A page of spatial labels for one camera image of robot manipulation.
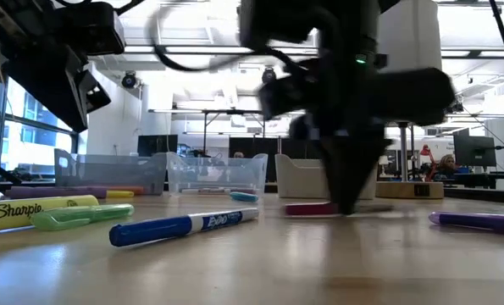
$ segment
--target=red object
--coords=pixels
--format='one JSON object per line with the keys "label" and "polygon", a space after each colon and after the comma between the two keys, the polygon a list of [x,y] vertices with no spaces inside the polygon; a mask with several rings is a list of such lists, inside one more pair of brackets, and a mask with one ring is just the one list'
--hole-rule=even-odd
{"label": "red object", "polygon": [[424,177],[424,180],[429,182],[432,181],[432,177],[436,173],[436,162],[435,159],[432,157],[432,152],[430,151],[430,148],[428,145],[423,145],[423,149],[421,149],[421,152],[419,153],[421,156],[429,156],[430,157],[430,173]]}
{"label": "red object", "polygon": [[290,216],[319,216],[340,214],[338,212],[338,205],[332,202],[288,204],[285,206],[285,213]]}

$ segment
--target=clear plastic bin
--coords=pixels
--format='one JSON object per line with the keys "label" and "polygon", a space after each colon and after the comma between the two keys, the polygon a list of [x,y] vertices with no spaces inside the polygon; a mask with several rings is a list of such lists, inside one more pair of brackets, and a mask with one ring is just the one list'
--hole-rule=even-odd
{"label": "clear plastic bin", "polygon": [[56,186],[125,186],[163,194],[167,155],[151,157],[70,154],[54,149]]}
{"label": "clear plastic bin", "polygon": [[182,158],[167,153],[169,191],[171,193],[217,193],[244,191],[261,195],[267,177],[265,153],[253,158]]}

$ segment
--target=wooden table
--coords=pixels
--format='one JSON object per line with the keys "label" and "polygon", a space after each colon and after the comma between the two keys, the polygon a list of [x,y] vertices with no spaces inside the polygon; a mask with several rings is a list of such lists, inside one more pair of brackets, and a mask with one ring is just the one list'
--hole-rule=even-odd
{"label": "wooden table", "polygon": [[[134,202],[133,220],[249,206],[221,196]],[[3,232],[0,304],[504,304],[504,236],[427,220],[504,204],[391,202],[395,212],[285,219],[267,195],[257,221],[127,248],[108,242],[121,220]]]}

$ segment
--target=woman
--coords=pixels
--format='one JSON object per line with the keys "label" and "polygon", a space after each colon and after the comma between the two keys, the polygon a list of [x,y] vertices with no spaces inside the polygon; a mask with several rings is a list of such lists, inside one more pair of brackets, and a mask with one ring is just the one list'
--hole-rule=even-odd
{"label": "woman", "polygon": [[447,154],[441,158],[440,164],[436,167],[433,180],[455,179],[455,174],[458,173],[455,165],[455,158],[451,154]]}

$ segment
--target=white storage bin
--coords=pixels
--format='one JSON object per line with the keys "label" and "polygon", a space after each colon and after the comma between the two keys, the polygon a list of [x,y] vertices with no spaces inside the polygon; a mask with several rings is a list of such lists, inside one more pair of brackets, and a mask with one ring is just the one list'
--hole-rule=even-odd
{"label": "white storage bin", "polygon": [[[318,159],[291,159],[277,154],[276,184],[280,198],[329,198],[329,188],[323,165]],[[368,177],[359,199],[374,199],[376,193],[376,169]]]}

